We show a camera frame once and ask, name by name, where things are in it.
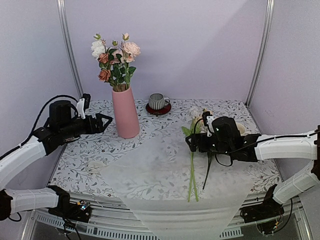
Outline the orange blossom flower stem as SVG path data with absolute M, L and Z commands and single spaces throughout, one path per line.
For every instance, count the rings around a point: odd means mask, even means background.
M 206 112 L 209 112 L 210 115 L 213 114 L 212 111 L 207 110 L 206 108 L 200 109 L 199 107 L 192 107 L 190 109 L 190 116 L 192 118 L 192 122 L 190 124 L 190 127 L 187 128 L 185 126 L 182 126 L 182 132 L 186 137 L 191 136 L 191 134 L 196 133 L 206 133 L 208 131 L 208 128 L 205 126 L 204 120 L 203 120 L 203 114 Z M 194 192 L 195 200 L 198 202 L 198 191 L 196 186 L 196 178 L 195 178 L 195 169 L 194 169 L 194 152 L 190 153 L 190 180 L 189 180 L 189 188 L 188 188 L 188 197 L 187 202 L 189 203 L 191 200 L 191 193 Z

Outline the white translucent wrapping paper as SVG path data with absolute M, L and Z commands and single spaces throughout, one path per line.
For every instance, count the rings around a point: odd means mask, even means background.
M 207 165 L 181 130 L 168 130 L 100 173 L 114 194 L 161 240 L 216 240 L 254 182 L 246 163 Z

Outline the rust red rose stem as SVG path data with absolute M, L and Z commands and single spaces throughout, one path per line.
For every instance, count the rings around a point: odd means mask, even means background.
M 114 80 L 114 74 L 112 72 L 113 66 L 116 63 L 114 56 L 109 53 L 101 53 L 97 60 L 100 67 L 99 80 L 104 83 L 109 83 L 113 90 L 116 90 L 117 83 Z

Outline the pink peony flower stem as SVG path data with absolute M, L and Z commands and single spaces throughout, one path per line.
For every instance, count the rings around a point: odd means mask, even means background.
M 110 72 L 111 76 L 109 78 L 109 83 L 112 86 L 112 89 L 115 92 L 122 92 L 125 90 L 123 85 L 124 83 L 124 59 L 123 59 L 123 51 L 119 47 L 118 42 L 116 40 L 112 41 L 112 47 L 109 49 L 108 53 L 110 54 Z

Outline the white peony flower stem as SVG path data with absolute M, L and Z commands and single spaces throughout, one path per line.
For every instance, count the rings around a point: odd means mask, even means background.
M 100 63 L 106 64 L 109 59 L 109 47 L 107 47 L 106 41 L 101 37 L 100 33 L 96 33 L 94 36 L 94 42 L 91 44 L 91 54 Z

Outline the peach rose flower stem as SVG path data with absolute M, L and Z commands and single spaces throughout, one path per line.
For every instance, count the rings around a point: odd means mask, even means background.
M 131 84 L 131 78 L 136 71 L 135 66 L 131 66 L 131 63 L 135 61 L 135 58 L 141 54 L 141 48 L 134 43 L 129 41 L 129 33 L 122 35 L 121 52 L 122 52 L 122 65 L 124 66 L 124 82 L 125 89 L 127 90 Z

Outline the white rose flower stem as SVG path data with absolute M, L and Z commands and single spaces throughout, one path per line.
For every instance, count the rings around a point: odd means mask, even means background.
M 192 107 L 190 109 L 190 116 L 192 118 L 192 122 L 190 125 L 190 133 L 193 134 L 195 129 L 197 129 L 198 123 L 201 121 L 202 112 L 198 107 Z M 189 183 L 189 190 L 188 190 L 188 202 L 191 200 L 191 193 L 194 191 L 194 196 L 196 202 L 199 201 L 198 191 L 196 186 L 196 179 L 195 179 L 195 170 L 194 170 L 194 152 L 190 153 L 190 183 Z

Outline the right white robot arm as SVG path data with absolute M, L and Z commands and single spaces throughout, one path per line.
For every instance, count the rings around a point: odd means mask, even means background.
M 258 213 L 269 218 L 289 199 L 320 182 L 320 131 L 289 135 L 247 134 L 242 136 L 233 118 L 213 118 L 206 112 L 202 121 L 206 133 L 193 131 L 185 138 L 191 152 L 226 155 L 231 161 L 258 162 L 269 159 L 308 159 L 309 163 L 286 181 L 272 186 Z

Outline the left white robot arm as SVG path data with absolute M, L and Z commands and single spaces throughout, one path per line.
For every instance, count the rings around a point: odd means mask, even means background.
M 49 116 L 42 127 L 33 125 L 28 137 L 0 157 L 0 219 L 35 209 L 47 208 L 58 217 L 70 217 L 86 212 L 87 206 L 71 203 L 62 188 L 50 185 L 42 189 L 14 191 L 7 184 L 20 172 L 58 147 L 78 140 L 82 135 L 103 133 L 113 118 L 102 113 L 87 115 L 91 96 L 84 94 L 73 105 L 72 96 L 57 95 L 47 101 Z

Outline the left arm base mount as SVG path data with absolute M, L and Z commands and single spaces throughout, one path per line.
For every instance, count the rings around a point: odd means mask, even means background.
M 48 188 L 58 196 L 57 205 L 48 208 L 49 214 L 77 222 L 89 222 L 92 209 L 87 203 L 83 200 L 79 203 L 70 202 L 70 194 L 56 185 L 49 185 Z

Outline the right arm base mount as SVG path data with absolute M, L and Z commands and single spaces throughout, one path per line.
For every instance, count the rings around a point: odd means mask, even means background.
M 274 190 L 277 184 L 271 186 L 261 204 L 243 207 L 240 216 L 245 223 L 256 222 L 268 218 L 277 217 L 284 214 L 283 204 L 277 203 L 274 197 Z

